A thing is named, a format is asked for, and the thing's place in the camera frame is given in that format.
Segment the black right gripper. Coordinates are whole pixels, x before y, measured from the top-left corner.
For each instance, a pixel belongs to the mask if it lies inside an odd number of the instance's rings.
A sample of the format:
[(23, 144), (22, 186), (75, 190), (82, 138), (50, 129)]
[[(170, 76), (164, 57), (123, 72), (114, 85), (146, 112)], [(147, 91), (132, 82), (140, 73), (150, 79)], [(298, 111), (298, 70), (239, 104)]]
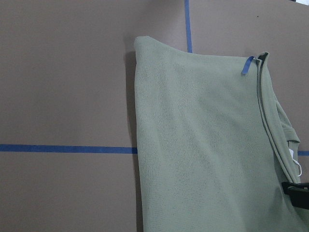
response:
[(309, 208), (309, 184), (308, 183), (281, 183), (284, 194), (290, 197), (292, 206)]

